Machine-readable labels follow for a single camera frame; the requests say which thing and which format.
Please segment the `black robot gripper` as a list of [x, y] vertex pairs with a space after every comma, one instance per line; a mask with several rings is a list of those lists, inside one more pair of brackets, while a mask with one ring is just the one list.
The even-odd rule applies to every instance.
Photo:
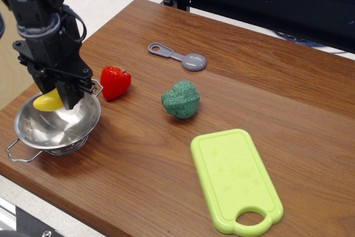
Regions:
[[23, 39], [13, 48], [43, 94], [56, 88], [65, 109], [71, 110], [84, 92], [92, 92], [93, 72], [80, 57], [77, 26], [17, 26], [17, 30]]

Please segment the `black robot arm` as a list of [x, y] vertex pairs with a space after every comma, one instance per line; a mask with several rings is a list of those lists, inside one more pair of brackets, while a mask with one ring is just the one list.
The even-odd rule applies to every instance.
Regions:
[[87, 30], [64, 0], [2, 0], [12, 11], [22, 37], [13, 43], [20, 63], [27, 67], [43, 94], [56, 90], [65, 109], [73, 109], [93, 91], [90, 67], [79, 51]]

